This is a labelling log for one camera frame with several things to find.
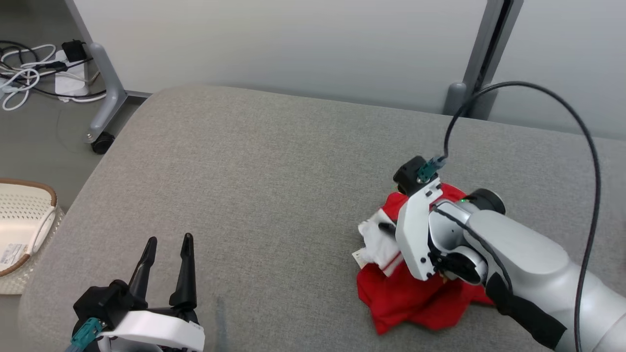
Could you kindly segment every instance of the sofa cushion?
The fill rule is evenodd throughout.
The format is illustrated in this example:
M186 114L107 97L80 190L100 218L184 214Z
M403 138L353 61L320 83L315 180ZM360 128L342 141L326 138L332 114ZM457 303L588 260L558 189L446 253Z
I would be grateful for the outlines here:
M150 236L158 250L147 300L166 306L186 232L195 236L205 351L542 350L486 306L471 306L445 331L402 324L378 336L358 299L358 223L394 190L400 165L442 153L448 122L238 88L154 94L96 167L33 274L19 308L28 351L67 347L73 303L89 286L128 281ZM591 270L626 294L626 145L597 145L605 186ZM450 149L443 182L495 191L510 217L582 258L593 171L581 136L461 119Z

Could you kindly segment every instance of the gray table leg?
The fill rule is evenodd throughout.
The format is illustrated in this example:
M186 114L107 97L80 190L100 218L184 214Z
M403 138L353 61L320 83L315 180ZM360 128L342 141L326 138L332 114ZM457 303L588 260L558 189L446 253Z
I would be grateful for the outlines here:
M92 143L98 138L128 97L104 47L98 43L91 43L89 49L105 81L106 98L85 133L83 138L85 143Z
M465 99L491 83L524 0L487 0L463 81L448 88L444 115L454 115ZM480 98L466 117L487 120L496 92Z

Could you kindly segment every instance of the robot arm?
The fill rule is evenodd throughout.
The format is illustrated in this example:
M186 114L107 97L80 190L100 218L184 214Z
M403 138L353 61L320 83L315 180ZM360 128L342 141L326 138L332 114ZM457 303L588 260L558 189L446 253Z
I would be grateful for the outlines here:
M170 307L149 308L146 291L157 239L148 240L130 282L114 280L108 287L90 287L74 303L78 322L67 351L202 352L204 329L197 306L193 236L183 238L182 263Z
M411 189L399 213L396 240L415 278L426 280L438 271L483 285L498 311L543 346L575 350L580 266L561 246L505 216L504 205L493 192L477 190L456 203L435 202L442 193L436 174L423 184L408 185L405 180L410 177L398 173L394 179L400 180L401 189ZM584 351L624 349L626 299L591 273L585 280L580 316Z

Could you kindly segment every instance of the basket label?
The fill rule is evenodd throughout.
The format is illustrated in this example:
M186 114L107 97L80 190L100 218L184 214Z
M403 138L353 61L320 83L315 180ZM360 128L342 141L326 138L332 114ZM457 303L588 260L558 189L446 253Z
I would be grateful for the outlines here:
M26 244L9 243L4 249L2 257L0 257L0 264L3 264L3 266L12 266L19 258L22 258L22 254L25 250Z

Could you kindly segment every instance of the power strip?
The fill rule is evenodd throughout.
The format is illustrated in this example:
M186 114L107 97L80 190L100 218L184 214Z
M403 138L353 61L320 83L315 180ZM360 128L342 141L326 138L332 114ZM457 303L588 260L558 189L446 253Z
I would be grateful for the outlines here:
M54 58L57 61L64 62L66 65L71 66L75 63L68 62L67 56L65 56L65 52L63 50L59 50L56 52ZM86 80L87 77L87 64L81 63L80 65L74 66L72 68L68 68L68 73L75 75L82 80ZM54 74L54 92L56 94L62 95L73 95L73 96L81 96L89 94L89 86L84 81L75 80L73 78L64 77L59 73ZM67 103L70 98L65 96L59 96L59 100Z

